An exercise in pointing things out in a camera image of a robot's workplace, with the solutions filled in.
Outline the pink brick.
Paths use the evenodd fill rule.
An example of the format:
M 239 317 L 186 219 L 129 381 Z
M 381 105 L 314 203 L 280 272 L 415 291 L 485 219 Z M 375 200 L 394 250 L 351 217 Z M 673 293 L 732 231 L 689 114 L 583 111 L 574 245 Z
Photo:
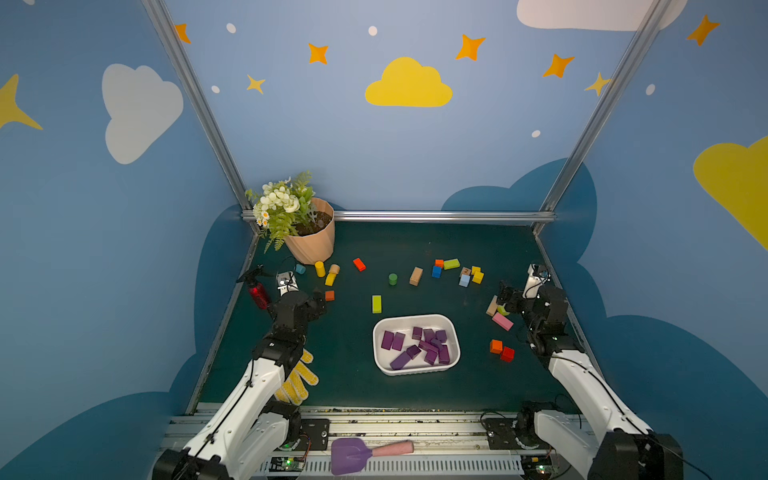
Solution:
M 511 328 L 514 326 L 514 323 L 509 318 L 505 317 L 499 312 L 496 312 L 493 315 L 492 321 L 498 326 L 500 326 L 502 329 L 504 329 L 505 331 L 510 331 Z

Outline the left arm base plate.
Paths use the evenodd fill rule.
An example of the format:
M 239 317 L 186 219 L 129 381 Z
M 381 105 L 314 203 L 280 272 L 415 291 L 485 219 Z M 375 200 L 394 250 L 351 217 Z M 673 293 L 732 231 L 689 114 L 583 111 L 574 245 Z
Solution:
M 289 425 L 285 447 L 289 451 L 326 451 L 329 442 L 330 421 L 325 418 L 301 419 Z

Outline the tan wooden brick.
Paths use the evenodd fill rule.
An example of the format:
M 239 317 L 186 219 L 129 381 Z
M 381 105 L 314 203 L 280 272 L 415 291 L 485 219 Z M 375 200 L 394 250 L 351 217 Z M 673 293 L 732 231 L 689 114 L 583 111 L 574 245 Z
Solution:
M 415 267 L 409 279 L 409 284 L 412 286 L 418 286 L 423 275 L 423 269 Z

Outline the purple brick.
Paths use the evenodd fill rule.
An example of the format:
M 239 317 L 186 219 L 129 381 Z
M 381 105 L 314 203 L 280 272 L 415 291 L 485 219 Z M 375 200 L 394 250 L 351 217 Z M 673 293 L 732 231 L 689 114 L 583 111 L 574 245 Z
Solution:
M 432 351 L 432 352 L 439 352 L 439 348 L 432 343 L 428 343 L 425 341 L 420 341 L 418 346 L 425 351 Z
M 400 353 L 391 363 L 390 368 L 393 371 L 402 370 L 412 360 L 411 355 L 407 351 Z
M 381 348 L 383 350 L 390 350 L 394 341 L 395 334 L 391 331 L 385 331 L 381 341 Z
M 405 334 L 402 332 L 398 332 L 394 335 L 393 342 L 391 344 L 391 349 L 396 351 L 401 351 L 403 348 L 403 344 L 405 341 Z

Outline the red spray bottle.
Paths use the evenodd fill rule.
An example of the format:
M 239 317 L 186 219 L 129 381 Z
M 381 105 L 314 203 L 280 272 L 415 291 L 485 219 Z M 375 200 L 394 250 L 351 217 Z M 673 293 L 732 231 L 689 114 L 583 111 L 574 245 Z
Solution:
M 271 299 L 264 284 L 260 281 L 261 277 L 268 277 L 269 274 L 265 272 L 264 266 L 258 264 L 257 266 L 242 273 L 236 280 L 237 283 L 243 283 L 247 288 L 249 295 L 254 303 L 261 310 L 267 310 L 271 304 Z

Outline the yellow work glove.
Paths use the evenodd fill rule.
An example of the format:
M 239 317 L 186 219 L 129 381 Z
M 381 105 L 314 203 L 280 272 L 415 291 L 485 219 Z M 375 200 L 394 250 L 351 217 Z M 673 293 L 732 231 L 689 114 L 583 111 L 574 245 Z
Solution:
M 276 400 L 299 406 L 308 399 L 308 386 L 316 386 L 319 383 L 319 377 L 309 368 L 313 359 L 313 355 L 304 349 L 300 360 L 286 381 L 275 392 Z

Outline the white plastic storage bin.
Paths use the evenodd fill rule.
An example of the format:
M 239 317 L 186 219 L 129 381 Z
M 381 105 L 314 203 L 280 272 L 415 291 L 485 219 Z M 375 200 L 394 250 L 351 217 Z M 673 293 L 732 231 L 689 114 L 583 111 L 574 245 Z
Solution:
M 374 361 L 388 376 L 446 371 L 461 359 L 454 324 L 441 314 L 382 319 L 372 341 Z

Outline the potted plant terracotta pot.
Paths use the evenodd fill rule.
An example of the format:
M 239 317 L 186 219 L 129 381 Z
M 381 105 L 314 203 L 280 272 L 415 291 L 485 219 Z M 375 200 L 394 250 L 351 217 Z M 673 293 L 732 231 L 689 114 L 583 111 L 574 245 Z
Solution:
M 260 192 L 245 192 L 265 250 L 286 246 L 302 264 L 328 260 L 335 243 L 335 211 L 316 196 L 311 180 L 311 172 L 304 171 L 263 184 Z

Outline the yellow cylinder block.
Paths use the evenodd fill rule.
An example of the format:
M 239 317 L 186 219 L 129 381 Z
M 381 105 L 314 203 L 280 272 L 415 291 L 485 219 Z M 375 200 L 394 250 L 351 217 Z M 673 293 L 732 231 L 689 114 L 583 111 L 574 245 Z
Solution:
M 318 277 L 323 278 L 326 276 L 326 269 L 323 261 L 317 261 L 314 264 L 314 267 Z

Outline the orange cube right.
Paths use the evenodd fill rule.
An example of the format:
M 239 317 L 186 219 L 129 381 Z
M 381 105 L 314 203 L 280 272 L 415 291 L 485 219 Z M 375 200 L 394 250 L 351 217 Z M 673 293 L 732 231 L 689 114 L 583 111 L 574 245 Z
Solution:
M 500 340 L 492 340 L 490 343 L 490 352 L 492 354 L 498 355 L 501 354 L 503 351 L 503 343 Z

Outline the red cube right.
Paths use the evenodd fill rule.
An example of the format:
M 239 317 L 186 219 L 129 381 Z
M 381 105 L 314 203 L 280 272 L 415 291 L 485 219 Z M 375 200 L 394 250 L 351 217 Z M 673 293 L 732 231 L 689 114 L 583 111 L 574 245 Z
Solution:
M 500 358 L 504 362 L 511 362 L 514 359 L 515 350 L 509 347 L 503 347 L 500 353 Z

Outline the dark purple block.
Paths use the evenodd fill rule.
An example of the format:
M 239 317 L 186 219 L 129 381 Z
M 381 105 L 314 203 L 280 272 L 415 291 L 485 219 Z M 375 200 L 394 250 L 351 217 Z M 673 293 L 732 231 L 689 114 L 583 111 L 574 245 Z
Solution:
M 414 359 L 421 353 L 421 349 L 418 345 L 411 345 L 406 349 L 405 353 L 410 359 Z

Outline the lime green flat brick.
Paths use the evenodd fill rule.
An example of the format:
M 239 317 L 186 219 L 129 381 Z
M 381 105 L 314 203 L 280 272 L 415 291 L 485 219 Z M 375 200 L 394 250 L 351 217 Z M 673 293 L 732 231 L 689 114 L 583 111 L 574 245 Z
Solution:
M 461 266 L 461 262 L 457 258 L 445 260 L 443 263 L 443 268 L 445 270 L 456 269 L 456 268 L 459 268 L 460 266 Z

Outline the lime green tall brick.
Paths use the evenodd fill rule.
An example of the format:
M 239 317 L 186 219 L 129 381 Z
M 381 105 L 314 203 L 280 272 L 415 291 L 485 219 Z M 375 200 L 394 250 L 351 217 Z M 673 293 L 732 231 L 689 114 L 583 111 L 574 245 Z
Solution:
M 380 314 L 382 312 L 382 298 L 380 295 L 372 296 L 372 312 Z

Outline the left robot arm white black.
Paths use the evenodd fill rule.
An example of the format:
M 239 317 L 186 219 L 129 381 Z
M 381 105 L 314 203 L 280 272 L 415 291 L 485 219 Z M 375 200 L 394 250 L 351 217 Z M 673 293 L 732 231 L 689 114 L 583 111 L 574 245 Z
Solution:
M 153 479 L 249 479 L 272 452 L 299 438 L 299 407 L 277 392 L 299 366 L 309 323 L 326 311 L 324 294 L 299 290 L 296 275 L 276 275 L 272 325 L 244 374 L 213 417 L 180 450 L 165 450 Z

